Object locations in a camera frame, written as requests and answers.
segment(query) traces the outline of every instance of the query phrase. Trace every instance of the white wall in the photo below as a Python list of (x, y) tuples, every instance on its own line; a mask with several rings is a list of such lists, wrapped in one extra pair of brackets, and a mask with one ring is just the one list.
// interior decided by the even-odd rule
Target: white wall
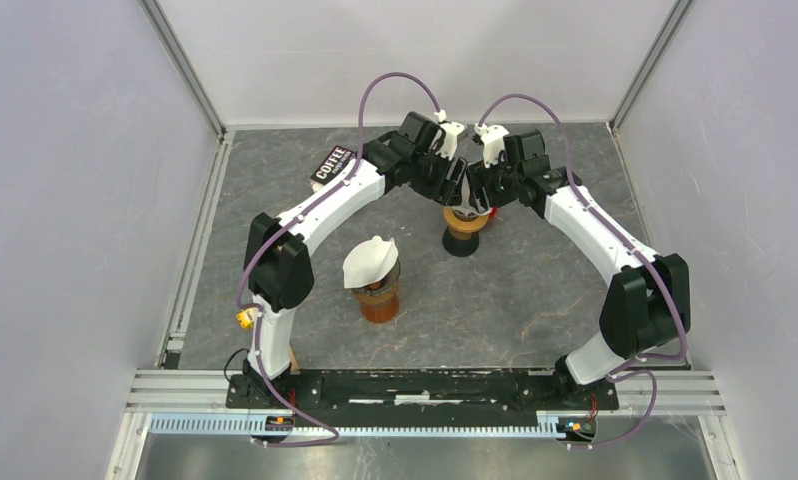
[(748, 473), (798, 479), (798, 0), (694, 4), (621, 135)]
[[(352, 125), (367, 84), (393, 70), (419, 76), (458, 120), (515, 91), (566, 120), (606, 120), (673, 0), (160, 3), (226, 124)], [(372, 96), (367, 123), (432, 110), (416, 86), (392, 82)], [(547, 120), (521, 102), (497, 112)]]
[(0, 478), (104, 476), (214, 136), (132, 0), (0, 0)]

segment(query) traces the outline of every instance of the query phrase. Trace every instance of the black mounting plate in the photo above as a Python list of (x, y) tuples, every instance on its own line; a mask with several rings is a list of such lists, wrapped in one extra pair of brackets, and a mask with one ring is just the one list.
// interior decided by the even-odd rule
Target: black mounting plate
[[(619, 408), (614, 385), (602, 381), (563, 399), (548, 370), (300, 370), (273, 381), (297, 408), (335, 427), (536, 426), (537, 411)], [(416, 403), (420, 398), (438, 404)], [(279, 408), (254, 375), (231, 377), (226, 407)]]

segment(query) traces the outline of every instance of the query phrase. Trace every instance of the metal corner post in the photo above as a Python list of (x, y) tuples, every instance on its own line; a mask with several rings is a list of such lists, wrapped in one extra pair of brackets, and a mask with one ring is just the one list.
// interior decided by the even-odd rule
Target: metal corner post
[(643, 87), (646, 85), (649, 77), (652, 76), (655, 66), (661, 60), (661, 57), (664, 56), (667, 46), (673, 40), (673, 36), (676, 34), (682, 20), (687, 16), (693, 2), (694, 0), (676, 0), (676, 3), (673, 4), (673, 8), (670, 9), (670, 13), (664, 20), (661, 30), (658, 31), (658, 35), (652, 42), (652, 46), (649, 47), (649, 51), (643, 59), (640, 68), (638, 68), (631, 85), (629, 85), (629, 89), (626, 90), (623, 101), (620, 102), (620, 106), (617, 107), (617, 111), (614, 112), (614, 116), (612, 116), (611, 120), (608, 122), (608, 126), (611, 127), (612, 130), (620, 128), (626, 120), (626, 117), (632, 110), (632, 106), (634, 106), (635, 101), (643, 91)]
[(202, 83), (199, 81), (199, 77), (196, 75), (195, 70), (193, 70), (190, 60), (187, 59), (187, 54), (178, 41), (178, 37), (175, 36), (172, 25), (170, 25), (169, 21), (166, 19), (166, 15), (163, 13), (160, 3), (158, 0), (139, 1), (146, 15), (148, 15), (149, 21), (158, 33), (161, 43), (163, 43), (164, 48), (166, 48), (167, 53), (169, 53), (170, 58), (172, 58), (175, 68), (178, 70), (178, 73), (181, 74), (181, 78), (184, 80), (184, 83), (187, 84), (187, 88), (190, 89), (190, 93), (199, 104), (199, 108), (201, 108), (208, 125), (216, 132), (217, 136), (222, 137), (226, 130), (225, 124), (222, 123), (216, 109), (214, 109), (211, 103), (210, 97), (208, 97), (207, 92), (204, 87), (202, 87)]

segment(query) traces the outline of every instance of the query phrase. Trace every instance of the yellow object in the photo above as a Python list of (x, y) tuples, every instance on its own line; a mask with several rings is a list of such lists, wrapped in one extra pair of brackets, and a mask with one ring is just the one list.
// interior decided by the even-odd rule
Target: yellow object
[(237, 321), (240, 322), (243, 330), (248, 330), (255, 325), (255, 313), (257, 313), (257, 309), (252, 307), (237, 314)]

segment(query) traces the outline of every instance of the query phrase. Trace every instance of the white plastic part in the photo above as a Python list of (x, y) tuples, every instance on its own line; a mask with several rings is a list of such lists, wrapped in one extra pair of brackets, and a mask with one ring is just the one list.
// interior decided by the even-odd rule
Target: white plastic part
[(508, 130), (502, 125), (482, 125), (481, 127), (475, 125), (473, 128), (484, 146), (481, 157), (484, 168), (490, 168), (499, 163), (499, 153), (505, 150), (503, 138), (508, 135)]
[(437, 150), (437, 154), (443, 158), (452, 160), (458, 150), (458, 138), (464, 133), (467, 126), (456, 122), (443, 122), (440, 128), (446, 136), (443, 138), (443, 145)]
[[(577, 187), (588, 199), (590, 206), (601, 213), (619, 231), (626, 235), (643, 255), (652, 260), (657, 253), (655, 250), (641, 243), (623, 227), (620, 226), (593, 197), (586, 187)], [(559, 188), (555, 194), (546, 199), (546, 220), (564, 232), (579, 250), (590, 259), (593, 266), (599, 270), (605, 284), (611, 283), (611, 277), (619, 273), (624, 266), (637, 268), (641, 262), (599, 222), (586, 207), (576, 198), (570, 187)]]
[[(353, 163), (347, 165), (334, 180), (323, 188), (330, 189), (335, 184), (343, 182)], [(378, 174), (371, 163), (362, 161), (361, 168), (358, 169), (348, 184), (344, 184), (334, 195), (311, 210), (308, 215), (302, 217), (302, 210), (323, 193), (321, 190), (299, 205), (279, 215), (282, 225), (287, 224), (294, 217), (303, 218), (301, 223), (294, 225), (290, 229), (290, 232), (293, 235), (302, 235), (304, 237), (305, 245), (308, 246), (308, 252), (311, 255), (314, 254), (328, 234), (345, 222), (353, 213), (384, 195), (384, 177)], [(257, 347), (260, 349), (260, 357), (267, 375), (269, 378), (275, 378), (290, 365), (288, 346), (290, 345), (290, 332), (293, 329), (293, 315), (296, 313), (296, 309), (282, 309), (279, 312), (273, 312), (263, 297), (254, 295), (253, 298), (255, 302), (264, 307), (264, 316), (261, 321), (261, 344)], [(253, 337), (252, 348), (249, 351), (249, 364), (258, 371), (258, 366), (255, 363), (255, 347)]]
[(567, 355), (567, 368), (579, 385), (587, 385), (604, 377), (626, 360), (611, 351), (611, 348), (597, 333), (578, 350)]
[(396, 242), (378, 235), (361, 242), (343, 261), (343, 288), (360, 288), (386, 277), (396, 265), (399, 250)]

